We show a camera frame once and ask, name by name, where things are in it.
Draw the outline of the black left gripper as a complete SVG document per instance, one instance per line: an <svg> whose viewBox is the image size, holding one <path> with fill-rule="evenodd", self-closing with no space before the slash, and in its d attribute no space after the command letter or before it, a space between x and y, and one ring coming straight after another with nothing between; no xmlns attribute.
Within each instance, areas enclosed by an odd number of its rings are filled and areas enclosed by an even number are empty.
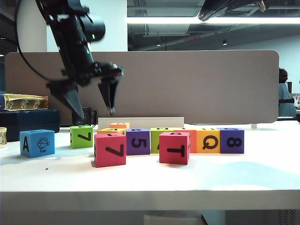
<svg viewBox="0 0 300 225"><path fill-rule="evenodd" d="M84 118L83 109L77 94L78 85L85 87L92 81L98 82L98 88L109 113L115 113L114 100L117 85L124 75L124 70L111 62L96 61L85 71L65 71L67 79L53 80L47 83L47 88L64 106Z"/></svg>

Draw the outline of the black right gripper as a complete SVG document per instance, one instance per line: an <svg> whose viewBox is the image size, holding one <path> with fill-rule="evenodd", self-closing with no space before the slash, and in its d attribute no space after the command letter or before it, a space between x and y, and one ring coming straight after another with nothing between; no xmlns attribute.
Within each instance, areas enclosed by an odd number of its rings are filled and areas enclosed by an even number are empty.
<svg viewBox="0 0 300 225"><path fill-rule="evenodd" d="M237 2L237 0L205 0L198 13L198 19L205 22L214 17L225 16L230 7L237 6ZM266 2L264 0L255 0L238 8L238 12L249 15L253 15L256 11L266 11Z"/></svg>

